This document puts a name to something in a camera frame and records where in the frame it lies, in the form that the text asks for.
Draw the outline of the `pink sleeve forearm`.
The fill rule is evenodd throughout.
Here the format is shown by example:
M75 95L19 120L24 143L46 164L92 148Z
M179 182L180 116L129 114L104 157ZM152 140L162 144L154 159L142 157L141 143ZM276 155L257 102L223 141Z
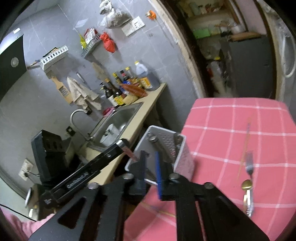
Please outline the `pink sleeve forearm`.
M50 220L55 214L48 215L40 221L21 221L17 216L10 211L1 208L1 216L8 222L9 227L16 233L20 240L29 240L29 237L36 232L42 225Z

